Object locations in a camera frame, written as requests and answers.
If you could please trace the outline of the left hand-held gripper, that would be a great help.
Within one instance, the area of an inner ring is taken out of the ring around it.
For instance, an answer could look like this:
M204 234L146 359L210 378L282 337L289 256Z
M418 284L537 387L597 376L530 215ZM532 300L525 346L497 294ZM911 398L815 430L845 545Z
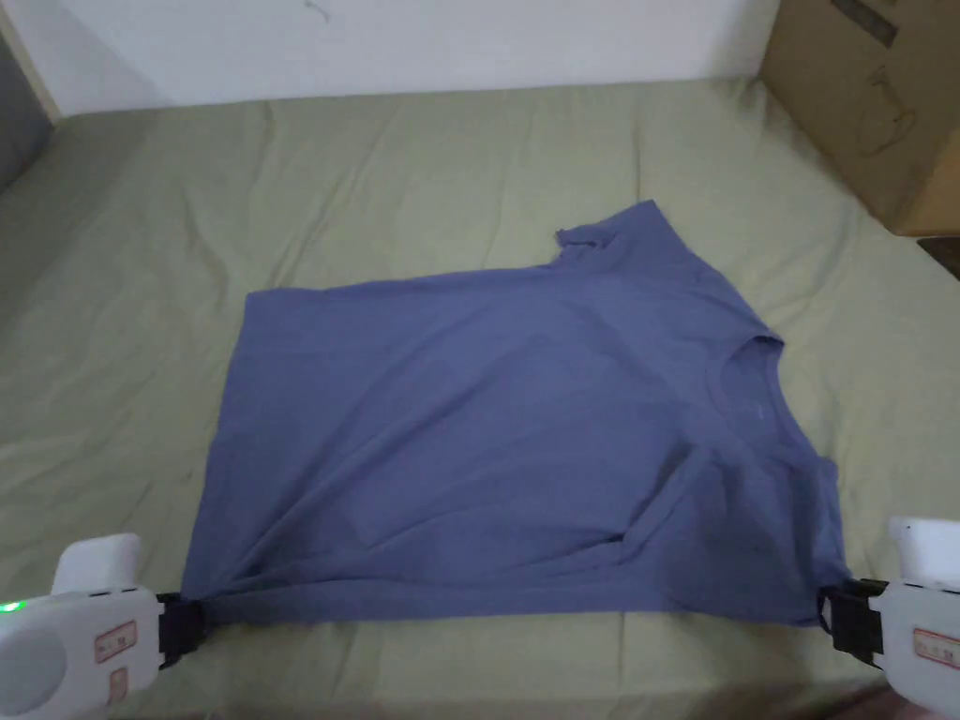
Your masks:
M1 606L1 716L104 719L207 637L203 605L138 582L141 537L69 546L46 595Z

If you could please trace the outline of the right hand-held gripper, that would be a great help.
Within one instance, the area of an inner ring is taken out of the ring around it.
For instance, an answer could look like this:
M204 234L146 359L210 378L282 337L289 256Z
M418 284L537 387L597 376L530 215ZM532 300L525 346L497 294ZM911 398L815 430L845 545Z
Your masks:
M959 524L894 517L899 577L817 589L832 646L883 672L892 690L932 712L959 709Z

